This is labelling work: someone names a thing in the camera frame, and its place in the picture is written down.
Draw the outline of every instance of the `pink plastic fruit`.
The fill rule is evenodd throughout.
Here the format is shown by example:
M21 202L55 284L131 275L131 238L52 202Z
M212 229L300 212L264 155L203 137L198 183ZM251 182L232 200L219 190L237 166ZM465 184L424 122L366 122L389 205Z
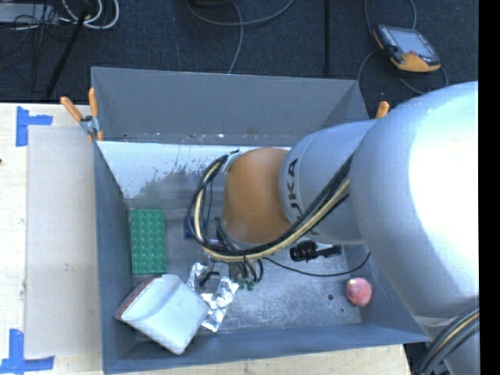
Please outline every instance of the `pink plastic fruit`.
M364 278L352 278L345 286L347 299L358 307L365 307L372 298L372 285Z

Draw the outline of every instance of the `gray box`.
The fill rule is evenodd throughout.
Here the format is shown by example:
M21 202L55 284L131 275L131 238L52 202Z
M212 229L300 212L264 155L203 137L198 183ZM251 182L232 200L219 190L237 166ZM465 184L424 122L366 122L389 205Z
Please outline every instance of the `gray box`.
M253 291L237 292L219 331L200 330L180 356L114 319L116 308L138 282L131 272L131 209L164 210L170 273L186 280L191 266L206 260L196 242L184 235L187 202L199 171L176 160L183 171L162 168L159 173L164 176L157 177L156 171L152 178L151 168L144 166L163 165L162 156L144 157L148 153L136 148L137 143L179 149L291 147L316 130L368 116L355 80L97 67L91 71L91 82L105 135L105 142L94 146L105 373L428 340L372 259L351 274L328 278L292 273L265 261L262 282ZM108 142L120 143L114 145L112 157L103 147ZM144 178L146 185L135 195L123 193L131 177ZM222 185L215 184L213 215L220 208L221 191ZM366 253L365 245L345 246L341 256L294 265L308 272L338 273L356 268ZM287 254L281 251L274 258L285 263ZM351 276L365 277L373 285L372 302L365 308L345 298L345 282Z

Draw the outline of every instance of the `white cable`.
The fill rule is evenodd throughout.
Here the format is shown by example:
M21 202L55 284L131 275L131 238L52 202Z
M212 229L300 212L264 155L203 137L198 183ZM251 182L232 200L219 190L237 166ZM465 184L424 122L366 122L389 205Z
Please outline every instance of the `white cable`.
M110 27L113 27L118 22L118 19L120 18L120 4L118 3L118 0L112 0L112 1L113 1L114 6L115 6L115 16L110 23L107 23L106 25L101 25L101 26L92 24L92 22L95 22L102 15L102 1L98 0L99 11L98 11L97 15L95 15L93 18L90 18L89 20L84 21L84 26L89 28L89 29L95 29L95 30L105 30L105 29L109 29ZM64 5L65 10L74 19L74 21L78 21L78 17L71 11L70 7L66 3L66 0L61 0L61 2L62 2L62 5ZM61 20L72 22L71 20L68 20L66 18L61 18Z
M98 13L94 16L94 18L90 18L89 20L84 21L84 25L86 23L94 22L95 20L97 20L101 16L101 14L102 14L102 0L97 0L97 1L99 4ZM60 17L59 19L62 21L71 22L71 23L78 22L78 17L73 13L73 11L71 11L71 8L68 6L68 3L66 3L66 0L61 0L61 3L62 3L62 5L64 5L64 9L71 16L71 18L73 18L74 21L68 20L67 18L63 18L63 17Z

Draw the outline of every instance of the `electrical wires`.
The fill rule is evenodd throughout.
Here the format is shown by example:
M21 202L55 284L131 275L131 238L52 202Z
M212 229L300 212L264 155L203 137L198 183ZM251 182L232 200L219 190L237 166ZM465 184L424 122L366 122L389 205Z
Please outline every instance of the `electrical wires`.
M476 332L479 332L479 307L464 312L434 339L412 375L431 375L436 365Z
M205 170L188 210L188 224L197 242L201 244L203 250L212 258L223 262L244 262L272 255L297 241L313 229L328 213L348 197L349 179L347 178L347 174L352 156L337 171L335 176L318 194L314 202L291 225L290 229L275 241L254 248L240 250L232 248L231 243L228 243L222 237L223 235L219 234L219 243L214 244L213 241L207 238L203 229L202 212L205 192L228 158L229 155L219 157Z
M101 15L105 11L103 9L103 4L102 0L96 0L98 3L98 11L97 13L91 17L88 18L84 21L84 27L93 29L93 30L106 30L111 27L114 27L116 23L118 22L118 19L120 18L120 4L118 3L118 0L112 0L113 3L113 8L114 8L114 15L112 20L109 23L104 23L102 25L95 25L94 23L101 18ZM71 17L70 19L60 17L61 21L69 22L69 23L78 23L78 16L73 12L73 10L70 8L66 0L61 0L62 5L64 6L64 9L66 10L67 14Z
M368 259L370 258L370 253L368 253L365 257L365 259L359 264L357 267L353 268L352 270L349 271L344 271L344 272L338 272L338 273L310 273L310 272L305 272L301 270L297 270L296 268L292 268L291 266L285 266L278 261L274 261L273 259L270 259L269 257L263 257L262 259L265 259L267 261L271 261L274 265L280 266L281 268L284 268L286 270L290 270L296 273L301 273L302 275L308 275L310 277L321 277L321 278L328 278L328 277L339 277L341 275L347 275L348 273L353 273L354 271L359 270L361 267L363 267Z
M204 16L199 15L196 11L194 11L193 8L191 7L191 5L189 4L189 0L186 0L185 2L186 2L186 6L189 9L189 11L191 11L191 13L194 16L196 16L197 18L199 18L202 21L205 21L207 23L211 23L213 25L220 25L220 26L223 26L223 27L240 27L240 39L239 39L239 42L238 42L236 54L234 55L233 61L232 61L231 65L230 65L230 68L229 68L229 70L227 72L227 73L232 73L233 72L233 68L234 68L234 66L235 66L235 64L236 64L236 62L238 60L238 56L240 55L241 45L243 43L243 26L245 26L245 25L255 25L257 23L265 23L265 22L271 21L274 18L280 16L282 13L284 13L293 4L294 1L295 0L290 0L285 5L285 7L283 7L282 9L280 9L279 11L275 12L274 14L272 14L270 16L265 16L263 18L258 18L256 20L248 20L248 21L244 21L241 18L241 13L240 13L240 10L239 10L238 6L236 5L235 2L232 2L233 3L233 7L236 9L236 12L237 12L237 15L238 15L238 19L239 19L238 22L220 22L220 21L210 20L208 18L205 18Z
M225 26L225 27L239 27L239 26L243 26L243 25L254 25L256 23L265 23L267 21L271 21L274 18L276 18L277 16L280 16L281 14L283 14L285 11L287 11L288 8L293 4L294 1L295 0L290 0L286 4L285 7L283 7L281 10L279 10L278 12L275 12L274 14L272 14L270 16L265 16L263 18L258 18L256 20L249 20L249 21L240 20L240 22L219 22L219 21L209 20L208 18L200 16L196 11L194 11L193 8L189 5L188 0L186 0L186 6L189 9L189 11L191 11L193 13L193 15L195 15L197 18L199 18L200 20L203 20L205 22L211 23L213 25L221 25L221 26Z

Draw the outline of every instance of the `power cord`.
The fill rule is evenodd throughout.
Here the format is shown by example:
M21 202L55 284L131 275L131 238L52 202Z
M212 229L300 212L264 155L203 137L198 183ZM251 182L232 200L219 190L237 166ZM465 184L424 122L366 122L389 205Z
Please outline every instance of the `power cord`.
M450 323L431 343L412 375L431 375L434 367L479 332L479 307L464 312Z
M211 23L213 25L220 25L220 26L224 26L224 27L240 27L240 40L238 42L237 51L236 51L236 54L235 54L235 56L233 58L233 62L230 65L230 69L228 70L227 73L232 73L233 72L233 68L234 68L234 66L235 66L235 64L236 64L236 62L238 60L238 56L239 56L240 50L241 50L241 45L243 43L243 26L245 26L245 25L255 25L257 23L265 23L267 21L271 21L274 18L280 16L282 13L284 13L293 4L294 1L295 0L290 0L286 4L285 7L283 7L282 9L280 9L279 11L275 12L274 14L272 14L270 16L266 16L266 17L259 18L259 19L256 19L256 20L249 20L249 21L244 21L241 18L241 13L240 13L240 10L239 10L238 6L236 5L236 3L234 1L232 1L233 6L234 6L234 8L237 11L239 21L238 22L220 22L220 21L210 20L208 18L205 18L204 16L200 16L196 11L193 10L193 8L191 7L191 5L189 4L189 0L185 0L186 6L189 9L189 11L191 11L191 13L194 16L196 16L197 18L199 18L202 21L205 21L207 23Z
M93 23L97 21L102 13L104 12L103 9L103 4L102 0L96 0L98 3L98 12L95 14L93 17L88 18L84 21L84 27L93 29L93 30L106 30L109 28L112 28L116 25L118 22L118 19L120 18L120 4L118 3L118 0L112 0L113 7L114 7L114 17L112 18L111 22L103 24L103 25L94 25ZM70 19L60 17L61 21L69 22L69 23L78 23L78 16L73 12L73 10L70 8L66 0L61 0L62 5L64 6L64 9L68 13L68 15L71 17Z
M353 273L360 268L362 268L368 259L370 258L370 253L368 253L365 257L365 259L359 264L357 267L353 268L352 270L349 271L344 271L344 272L339 272L339 273L310 273L310 272L305 272L301 270L297 270L296 268L292 268L290 266L285 266L284 264L279 263L278 261L274 261L273 259L270 259L269 257L263 257L262 259L265 259L266 261L272 262L276 266L280 266L281 268L284 268L286 270L290 270L296 273L301 273L302 275L308 275L310 277L322 277L322 278L328 278L328 277L339 277L341 275L347 275L348 273Z

